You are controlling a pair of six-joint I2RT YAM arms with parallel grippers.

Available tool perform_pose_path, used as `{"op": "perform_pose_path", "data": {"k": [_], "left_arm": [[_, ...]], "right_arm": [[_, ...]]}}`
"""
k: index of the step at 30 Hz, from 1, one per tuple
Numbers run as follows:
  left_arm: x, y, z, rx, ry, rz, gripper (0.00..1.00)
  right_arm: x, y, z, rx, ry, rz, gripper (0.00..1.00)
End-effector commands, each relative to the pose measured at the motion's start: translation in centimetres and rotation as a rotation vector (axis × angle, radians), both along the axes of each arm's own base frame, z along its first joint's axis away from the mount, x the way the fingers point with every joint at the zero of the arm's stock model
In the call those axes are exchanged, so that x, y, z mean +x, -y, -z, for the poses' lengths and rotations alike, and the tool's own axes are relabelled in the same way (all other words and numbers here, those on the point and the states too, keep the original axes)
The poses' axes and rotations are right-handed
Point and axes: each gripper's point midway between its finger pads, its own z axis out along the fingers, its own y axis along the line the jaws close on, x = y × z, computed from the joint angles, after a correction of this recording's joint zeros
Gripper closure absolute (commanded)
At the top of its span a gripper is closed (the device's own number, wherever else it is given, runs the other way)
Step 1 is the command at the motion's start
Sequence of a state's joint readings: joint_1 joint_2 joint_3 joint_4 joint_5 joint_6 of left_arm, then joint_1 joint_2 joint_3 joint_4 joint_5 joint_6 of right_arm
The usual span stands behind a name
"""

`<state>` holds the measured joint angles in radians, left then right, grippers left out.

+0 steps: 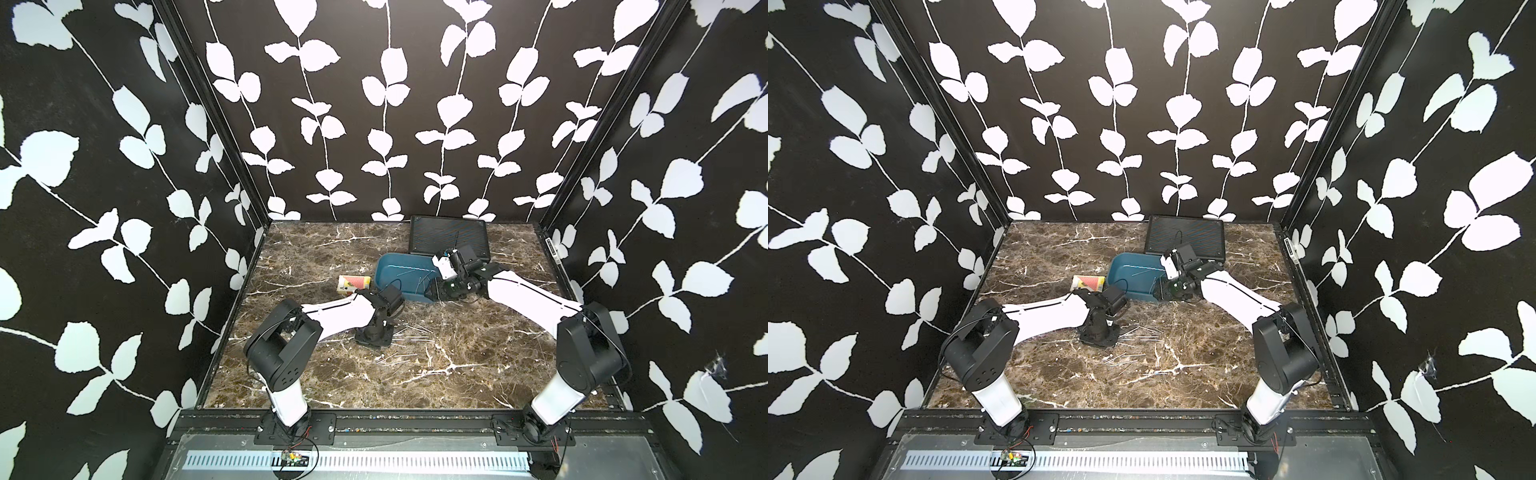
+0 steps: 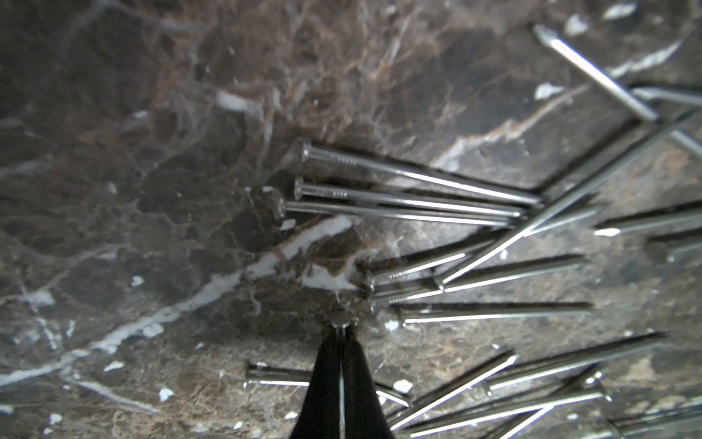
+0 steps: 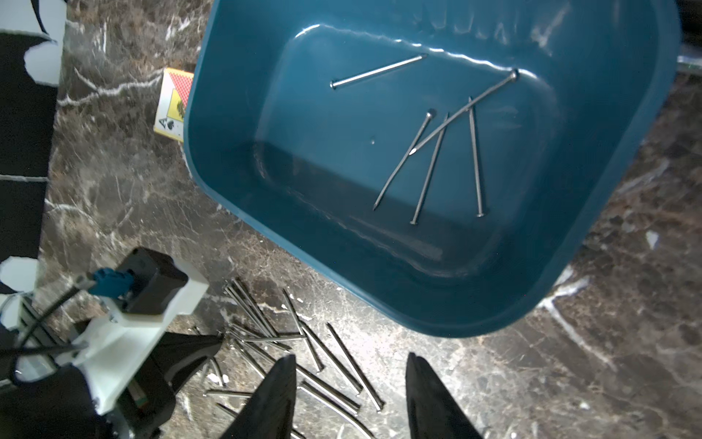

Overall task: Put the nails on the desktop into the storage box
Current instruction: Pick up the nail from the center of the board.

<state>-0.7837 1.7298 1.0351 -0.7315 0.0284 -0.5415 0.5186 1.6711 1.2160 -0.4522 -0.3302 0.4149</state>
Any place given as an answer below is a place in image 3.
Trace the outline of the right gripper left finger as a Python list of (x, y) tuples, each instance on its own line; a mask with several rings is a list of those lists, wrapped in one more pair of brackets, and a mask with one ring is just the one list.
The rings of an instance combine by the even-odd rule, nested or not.
[(233, 423), (225, 438), (291, 438), (296, 402), (296, 358), (276, 360)]

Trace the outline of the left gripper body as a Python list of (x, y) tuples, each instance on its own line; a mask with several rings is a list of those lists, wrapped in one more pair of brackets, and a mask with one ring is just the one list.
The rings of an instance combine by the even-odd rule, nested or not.
[(1, 435), (4, 438), (157, 438), (175, 411), (177, 394), (222, 346), (215, 335), (166, 332), (126, 378), (113, 408), (98, 412), (87, 379), (54, 353), (11, 364), (9, 349), (38, 315), (32, 307), (1, 313)]

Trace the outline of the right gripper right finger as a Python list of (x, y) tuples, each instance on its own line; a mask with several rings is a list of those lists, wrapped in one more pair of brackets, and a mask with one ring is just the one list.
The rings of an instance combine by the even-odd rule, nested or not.
[(425, 358), (409, 354), (405, 382), (412, 439), (483, 437)]

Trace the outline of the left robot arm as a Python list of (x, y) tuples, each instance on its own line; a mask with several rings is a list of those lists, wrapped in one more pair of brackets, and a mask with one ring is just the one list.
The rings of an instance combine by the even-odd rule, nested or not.
[(1, 4), (1, 260), (36, 283), (60, 78), (60, 1)]

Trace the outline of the teal plastic storage box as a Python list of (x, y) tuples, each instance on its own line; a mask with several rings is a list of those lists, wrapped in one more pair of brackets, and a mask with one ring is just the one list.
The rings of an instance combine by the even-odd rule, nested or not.
[[(212, 199), (398, 323), (465, 338), (555, 284), (667, 98), (673, 1), (217, 1), (185, 150)], [(332, 90), (400, 60), (425, 60)], [(422, 139), (374, 202), (426, 112)]]

